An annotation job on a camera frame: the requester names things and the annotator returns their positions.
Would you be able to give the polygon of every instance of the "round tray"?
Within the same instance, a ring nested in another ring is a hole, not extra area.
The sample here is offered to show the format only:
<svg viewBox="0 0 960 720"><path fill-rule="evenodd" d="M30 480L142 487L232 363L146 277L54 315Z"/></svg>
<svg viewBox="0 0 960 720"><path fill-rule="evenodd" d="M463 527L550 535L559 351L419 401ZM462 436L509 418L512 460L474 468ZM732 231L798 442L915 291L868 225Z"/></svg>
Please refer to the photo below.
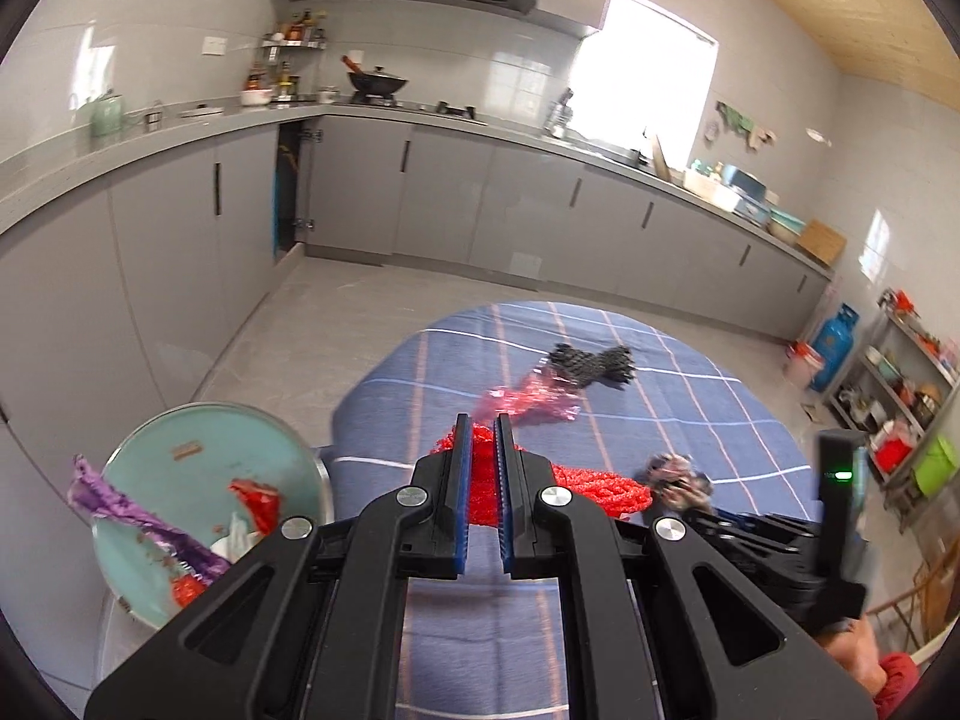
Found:
<svg viewBox="0 0 960 720"><path fill-rule="evenodd" d="M277 488L281 520L333 522L323 465L292 428L251 406L190 403L155 416L117 447L104 479L206 546L227 533L233 512L253 529L227 488L234 479ZM170 587L179 570L137 528L95 520L93 544L107 586L134 617L160 628L179 611Z"/></svg>

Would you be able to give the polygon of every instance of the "wall switch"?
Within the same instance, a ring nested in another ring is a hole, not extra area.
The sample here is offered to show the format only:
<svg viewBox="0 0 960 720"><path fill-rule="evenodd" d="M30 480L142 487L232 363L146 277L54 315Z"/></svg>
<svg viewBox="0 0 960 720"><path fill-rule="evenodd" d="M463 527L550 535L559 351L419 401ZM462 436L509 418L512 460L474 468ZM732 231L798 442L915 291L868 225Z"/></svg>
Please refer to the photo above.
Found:
<svg viewBox="0 0 960 720"><path fill-rule="evenodd" d="M203 55L223 56L227 53L227 38L215 38L210 35L203 38L203 48L200 50Z"/></svg>

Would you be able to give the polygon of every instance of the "person's hand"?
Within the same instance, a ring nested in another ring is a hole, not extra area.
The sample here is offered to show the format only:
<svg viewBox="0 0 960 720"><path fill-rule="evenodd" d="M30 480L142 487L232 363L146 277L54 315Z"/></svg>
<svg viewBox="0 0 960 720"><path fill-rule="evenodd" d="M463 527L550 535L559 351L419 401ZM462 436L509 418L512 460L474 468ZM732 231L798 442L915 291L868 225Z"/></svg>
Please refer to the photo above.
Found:
<svg viewBox="0 0 960 720"><path fill-rule="evenodd" d="M877 638L865 618L853 620L846 631L821 634L816 640L871 696L886 685L887 673L880 667Z"/></svg>

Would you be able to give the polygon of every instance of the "green basket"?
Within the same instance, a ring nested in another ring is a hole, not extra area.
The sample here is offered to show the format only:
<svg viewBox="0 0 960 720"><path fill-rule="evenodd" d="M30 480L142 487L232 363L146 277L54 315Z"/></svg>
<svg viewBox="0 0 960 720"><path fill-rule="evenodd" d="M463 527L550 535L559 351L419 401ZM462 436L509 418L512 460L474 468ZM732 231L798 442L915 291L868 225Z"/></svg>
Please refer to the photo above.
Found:
<svg viewBox="0 0 960 720"><path fill-rule="evenodd" d="M958 466L960 463L957 461L953 444L943 437L936 437L923 459L913 469L917 487L927 498L933 498L957 471Z"/></svg>

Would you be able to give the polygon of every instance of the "red sleeve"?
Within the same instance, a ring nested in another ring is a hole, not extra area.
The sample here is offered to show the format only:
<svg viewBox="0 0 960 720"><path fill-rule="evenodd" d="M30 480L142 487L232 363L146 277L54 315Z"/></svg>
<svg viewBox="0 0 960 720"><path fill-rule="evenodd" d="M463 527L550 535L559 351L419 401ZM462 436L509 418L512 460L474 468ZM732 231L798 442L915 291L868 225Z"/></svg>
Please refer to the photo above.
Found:
<svg viewBox="0 0 960 720"><path fill-rule="evenodd" d="M892 653L880 659L880 668L887 673L887 683L874 696L878 720L887 720L920 681L920 669L906 653Z"/></svg>

